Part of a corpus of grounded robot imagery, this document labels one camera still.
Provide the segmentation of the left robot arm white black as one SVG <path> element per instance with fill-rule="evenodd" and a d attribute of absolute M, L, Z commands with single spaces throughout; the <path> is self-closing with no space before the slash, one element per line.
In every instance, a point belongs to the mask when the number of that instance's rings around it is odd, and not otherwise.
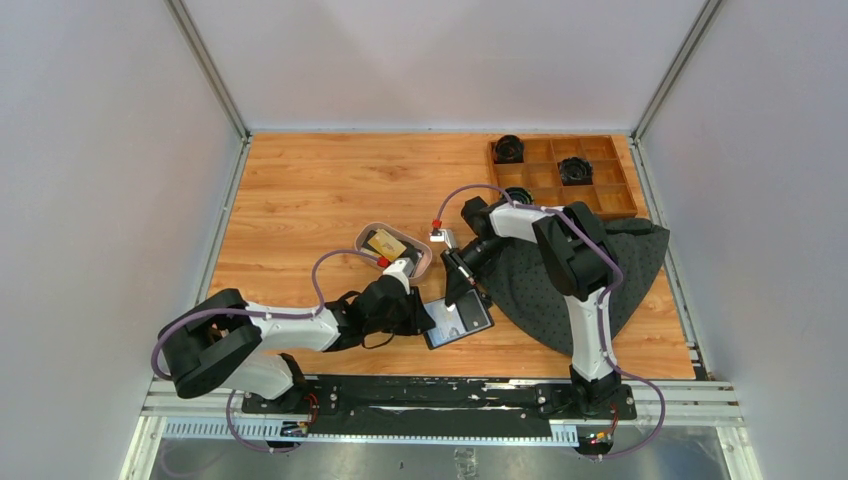
<path fill-rule="evenodd" d="M 183 399 L 229 388 L 293 413 L 304 405 L 307 389 L 295 379 L 289 350 L 337 352 L 365 346 L 372 334 L 418 336 L 435 325 L 419 289 L 395 275 L 312 308 L 261 305 L 228 288 L 160 330 L 151 366 Z"/>

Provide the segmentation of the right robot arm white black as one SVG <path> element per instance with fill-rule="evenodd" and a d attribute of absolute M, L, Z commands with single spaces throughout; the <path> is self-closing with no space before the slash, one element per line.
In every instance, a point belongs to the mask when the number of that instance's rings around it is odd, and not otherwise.
<path fill-rule="evenodd" d="M 535 244 L 550 284 L 567 306 L 573 345 L 570 387 L 561 398 L 549 395 L 540 411 L 589 418 L 609 412 L 622 380 L 608 310 L 611 293 L 624 274 L 601 223 L 583 202 L 544 207 L 506 199 L 489 205 L 474 197 L 462 215 L 476 236 L 464 247 L 446 245 L 440 255 L 446 272 L 446 306 L 453 307 L 477 289 L 481 269 L 507 240 Z"/>

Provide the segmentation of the silver VIP credit card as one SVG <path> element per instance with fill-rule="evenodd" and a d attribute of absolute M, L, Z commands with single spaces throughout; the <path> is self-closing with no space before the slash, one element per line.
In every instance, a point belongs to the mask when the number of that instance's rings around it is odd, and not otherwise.
<path fill-rule="evenodd" d="M 425 334 L 425 340 L 430 349 L 456 341 L 466 333 L 460 321 L 458 309 L 456 307 L 448 309 L 443 299 L 428 302 L 424 308 L 434 321 L 434 327 Z"/>

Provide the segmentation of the pink oval card tray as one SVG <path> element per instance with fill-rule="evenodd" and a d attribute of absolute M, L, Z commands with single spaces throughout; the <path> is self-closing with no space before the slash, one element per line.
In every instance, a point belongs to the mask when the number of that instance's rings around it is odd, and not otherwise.
<path fill-rule="evenodd" d="M 432 250 L 425 243 L 380 222 L 366 225 L 355 238 L 353 247 L 368 256 L 366 264 L 380 272 L 398 260 L 405 260 L 404 273 L 412 285 L 419 285 L 426 279 L 433 260 Z"/>

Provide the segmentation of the black credit card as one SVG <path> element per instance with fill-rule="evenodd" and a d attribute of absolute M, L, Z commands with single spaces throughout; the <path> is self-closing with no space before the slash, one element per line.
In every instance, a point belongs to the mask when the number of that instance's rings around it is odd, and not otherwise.
<path fill-rule="evenodd" d="M 457 302 L 460 321 L 465 332 L 471 334 L 494 326 L 489 309 L 476 291 L 469 291 Z"/>

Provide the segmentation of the black card holder wallet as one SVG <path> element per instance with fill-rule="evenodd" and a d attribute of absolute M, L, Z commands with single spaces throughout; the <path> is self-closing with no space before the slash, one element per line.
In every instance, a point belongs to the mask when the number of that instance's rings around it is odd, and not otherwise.
<path fill-rule="evenodd" d="M 426 303 L 424 309 L 435 323 L 424 334 L 428 348 L 435 350 L 492 328 L 490 307 L 488 297 L 477 291 L 467 292 L 450 307 L 443 298 Z"/>

